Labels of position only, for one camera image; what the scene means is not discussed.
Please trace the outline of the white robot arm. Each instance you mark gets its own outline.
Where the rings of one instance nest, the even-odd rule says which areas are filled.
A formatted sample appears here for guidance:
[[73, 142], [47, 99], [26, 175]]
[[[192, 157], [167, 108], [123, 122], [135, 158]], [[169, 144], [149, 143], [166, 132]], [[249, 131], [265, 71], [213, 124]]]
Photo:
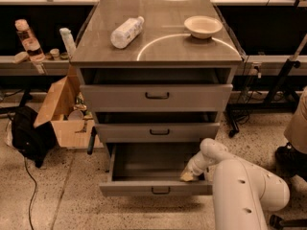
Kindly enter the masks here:
[[230, 153], [211, 138], [187, 163], [180, 179], [190, 182], [214, 166], [215, 230], [268, 230], [264, 212], [283, 209], [290, 200], [287, 183], [276, 174]]

